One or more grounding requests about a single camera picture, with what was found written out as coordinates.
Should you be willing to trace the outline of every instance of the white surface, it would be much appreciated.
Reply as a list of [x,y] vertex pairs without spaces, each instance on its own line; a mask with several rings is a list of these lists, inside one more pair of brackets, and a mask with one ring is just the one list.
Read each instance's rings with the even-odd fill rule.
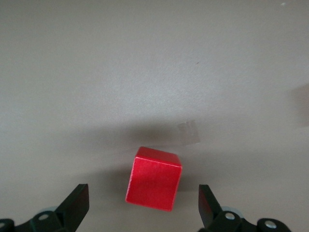
[[[0,218],[78,183],[78,231],[202,227],[198,184],[248,221],[309,227],[309,1],[0,2]],[[180,145],[196,121],[201,143]],[[178,154],[171,213],[125,203],[139,146]]]

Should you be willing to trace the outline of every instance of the red cube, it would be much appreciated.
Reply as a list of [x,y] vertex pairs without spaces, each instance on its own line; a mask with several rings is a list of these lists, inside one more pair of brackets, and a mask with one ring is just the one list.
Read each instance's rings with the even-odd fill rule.
[[181,172],[177,155],[140,147],[134,158],[126,202],[171,211]]

